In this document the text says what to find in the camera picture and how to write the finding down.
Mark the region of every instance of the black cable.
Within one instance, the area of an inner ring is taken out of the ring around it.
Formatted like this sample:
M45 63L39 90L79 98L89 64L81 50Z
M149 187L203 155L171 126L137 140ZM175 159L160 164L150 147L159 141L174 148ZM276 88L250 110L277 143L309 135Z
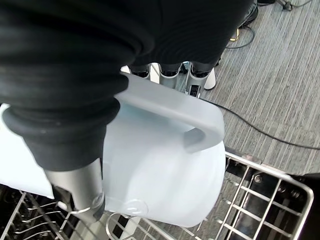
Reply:
M274 140L277 140L281 143L284 143L284 144L288 144L288 145L292 145L292 146L295 146L295 147L299 147L299 148L304 148L304 149L312 149L312 150L320 150L320 147L316 147L316 146L307 146L307 145L302 145L302 144L297 144L297 143L292 143L292 142L289 142L289 141L286 141L286 140L283 140L283 139L280 139L276 136L272 136L270 135L269 133L259 129L258 127L256 127L255 125L253 125L252 123L250 123L249 121L247 121L246 119L244 119L242 116L240 116L238 113L230 110L229 108L226 108L225 106L221 106L217 103L214 103L214 102L211 102L211 101L208 101L208 100L205 100L205 99L201 99L207 103L210 103L210 104L213 104L215 106L217 106L218 108L221 108L221 109L224 109L230 113L232 113L233 115L237 116L239 119L241 119L242 121L244 121L247 125L249 125L251 128L255 129L256 131L258 131L259 133L269 137L269 138L272 138Z
M252 37L251 37L250 41L247 42L246 44L241 45L241 46L226 46L225 47L226 49L241 49L241 48L248 46L249 44L251 44L254 41L256 33L251 27L243 26L240 29L247 29L247 30L251 31Z
M294 7L294 8L301 8L301 7L303 7L304 5L307 5L307 4L311 3L312 1L313 1L313 0L308 0L308 1L306 1L305 3L303 3L303 4L301 4L301 5L291 4L291 6Z

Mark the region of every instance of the white plastic jug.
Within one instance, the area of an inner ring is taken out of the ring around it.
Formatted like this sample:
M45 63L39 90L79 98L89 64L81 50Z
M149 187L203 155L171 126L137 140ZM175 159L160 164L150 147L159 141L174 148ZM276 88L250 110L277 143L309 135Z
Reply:
M105 209L192 227L213 208L225 172L214 105L127 74L103 150ZM1 106L0 113L8 106ZM0 123L0 183L53 198L23 139Z

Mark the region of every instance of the gray carpet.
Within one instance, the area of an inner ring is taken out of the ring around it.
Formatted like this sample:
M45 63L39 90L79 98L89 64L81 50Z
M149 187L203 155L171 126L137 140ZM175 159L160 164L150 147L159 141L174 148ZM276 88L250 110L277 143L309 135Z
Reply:
M291 12L259 7L252 44L226 49L215 68L216 87L203 98L289 142L320 147L320 2ZM242 30L235 46L247 43ZM290 146L223 111L225 145L293 174L320 172L320 151Z

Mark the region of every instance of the jug handle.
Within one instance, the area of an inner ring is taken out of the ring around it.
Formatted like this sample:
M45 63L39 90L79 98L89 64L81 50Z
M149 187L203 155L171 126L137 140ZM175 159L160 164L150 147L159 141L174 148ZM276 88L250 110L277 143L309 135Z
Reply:
M115 96L119 101L195 127L184 133L187 152L211 148L224 139L224 119L216 106L136 75L122 74L129 84L127 90Z

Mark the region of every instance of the wire rack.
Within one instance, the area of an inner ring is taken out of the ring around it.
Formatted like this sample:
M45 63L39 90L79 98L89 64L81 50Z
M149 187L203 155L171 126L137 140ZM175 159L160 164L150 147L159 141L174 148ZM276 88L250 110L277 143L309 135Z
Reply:
M284 172L230 151L218 201L192 228L109 212L86 225L48 198L19 194L0 240L297 240L314 198Z
M112 240L297 240L313 191L252 160L226 152L220 196L199 225L185 228L113 213L106 223L108 236Z

